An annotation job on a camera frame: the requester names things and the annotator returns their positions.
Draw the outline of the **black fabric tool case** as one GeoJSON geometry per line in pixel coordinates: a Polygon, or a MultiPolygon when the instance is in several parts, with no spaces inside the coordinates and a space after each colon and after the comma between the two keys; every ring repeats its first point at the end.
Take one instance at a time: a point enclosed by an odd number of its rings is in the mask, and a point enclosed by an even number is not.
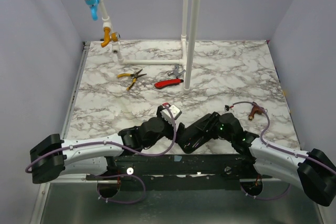
{"type": "Polygon", "coordinates": [[[190,154],[209,141],[205,138],[203,132],[204,120],[208,117],[208,114],[188,127],[184,125],[184,133],[181,137],[181,142],[178,143],[184,153],[190,154]]]}

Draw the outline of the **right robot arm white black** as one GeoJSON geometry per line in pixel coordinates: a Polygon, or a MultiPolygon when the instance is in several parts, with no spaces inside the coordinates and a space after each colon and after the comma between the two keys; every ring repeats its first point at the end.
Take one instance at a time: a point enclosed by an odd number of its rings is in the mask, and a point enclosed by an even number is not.
{"type": "Polygon", "coordinates": [[[231,113],[214,112],[202,130],[208,137],[227,140],[238,153],[252,158],[241,165],[246,177],[261,174],[282,180],[325,207],[334,200],[335,165],[323,151],[314,148],[306,152],[271,143],[262,135],[243,130],[231,113]]]}

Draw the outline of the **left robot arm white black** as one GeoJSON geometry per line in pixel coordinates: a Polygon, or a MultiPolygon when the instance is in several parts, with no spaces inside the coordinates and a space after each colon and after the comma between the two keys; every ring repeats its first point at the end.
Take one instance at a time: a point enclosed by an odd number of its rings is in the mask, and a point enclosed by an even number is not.
{"type": "Polygon", "coordinates": [[[62,175],[91,174],[112,179],[116,175],[115,164],[109,157],[139,154],[154,146],[163,137],[173,143],[177,139],[176,120],[182,114],[175,105],[164,103],[156,116],[140,126],[123,129],[100,138],[87,140],[61,139],[51,134],[30,150],[30,164],[25,172],[32,175],[34,184],[51,182],[62,175]]]}

